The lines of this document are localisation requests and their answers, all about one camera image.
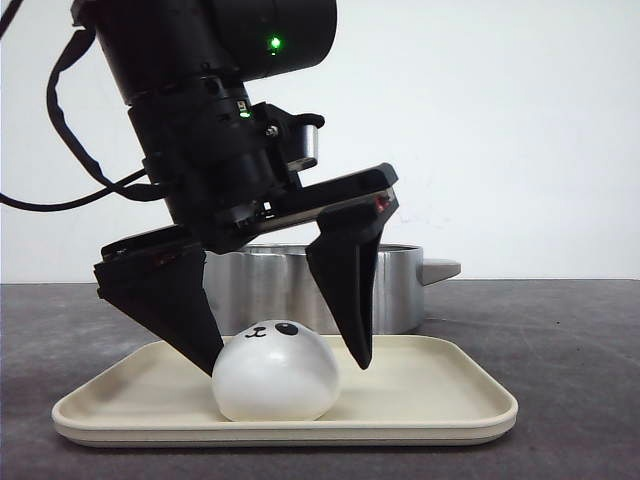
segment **gray table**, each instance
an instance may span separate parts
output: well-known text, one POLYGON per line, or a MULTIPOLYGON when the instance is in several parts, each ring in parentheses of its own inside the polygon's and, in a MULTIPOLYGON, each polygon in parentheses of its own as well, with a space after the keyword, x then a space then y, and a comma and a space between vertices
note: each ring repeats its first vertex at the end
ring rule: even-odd
POLYGON ((153 337, 93 285, 2 287, 2 478, 640 478, 640 282, 448 281, 416 333, 457 343, 518 399, 515 428, 447 448, 97 450, 53 404, 153 337))

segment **stainless steel pot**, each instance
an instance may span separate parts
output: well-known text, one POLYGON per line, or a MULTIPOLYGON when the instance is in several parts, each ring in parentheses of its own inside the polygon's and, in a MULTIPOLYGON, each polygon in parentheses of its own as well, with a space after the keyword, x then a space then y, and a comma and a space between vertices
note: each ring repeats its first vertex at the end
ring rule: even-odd
MULTIPOLYGON (((267 319, 294 320, 336 334, 333 317, 311 276, 302 245, 249 245, 207 254, 203 286, 223 335, 267 319)), ((450 260, 425 260, 422 248, 381 245, 373 288, 373 332, 402 333, 423 319, 422 287, 460 273, 450 260)))

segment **white background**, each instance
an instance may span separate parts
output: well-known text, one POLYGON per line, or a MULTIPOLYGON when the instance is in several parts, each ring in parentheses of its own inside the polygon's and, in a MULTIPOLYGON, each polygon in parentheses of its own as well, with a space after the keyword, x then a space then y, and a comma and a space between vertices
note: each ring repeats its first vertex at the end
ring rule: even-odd
MULTIPOLYGON (((26 0, 2 45, 2 191, 54 202, 98 189, 45 112, 71 0, 26 0)), ((254 103, 325 115, 305 183, 392 163, 384 241, 454 258, 467 278, 640 277, 640 2, 342 0, 320 66, 247 85, 254 103)), ((60 88, 117 179, 140 147, 99 48, 60 88)), ((93 281, 100 247, 170 223, 118 197, 2 210, 2 281, 93 281)), ((310 242, 306 226, 263 241, 310 242)))

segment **panda face ball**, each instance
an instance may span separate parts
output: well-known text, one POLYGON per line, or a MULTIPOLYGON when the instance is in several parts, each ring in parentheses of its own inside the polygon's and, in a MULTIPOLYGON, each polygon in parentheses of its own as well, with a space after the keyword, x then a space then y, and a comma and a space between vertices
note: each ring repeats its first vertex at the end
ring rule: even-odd
POLYGON ((340 390, 326 340, 287 320, 260 322, 233 337, 212 382, 220 412, 234 421, 315 420, 340 390))

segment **black housing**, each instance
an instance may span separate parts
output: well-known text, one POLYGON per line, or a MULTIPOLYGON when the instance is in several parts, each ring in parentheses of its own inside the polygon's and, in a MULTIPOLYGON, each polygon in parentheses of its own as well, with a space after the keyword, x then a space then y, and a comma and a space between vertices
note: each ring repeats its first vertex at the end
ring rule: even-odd
POLYGON ((75 0, 71 11, 96 29, 129 105, 203 73, 243 82, 317 65, 337 23, 335 0, 75 0))

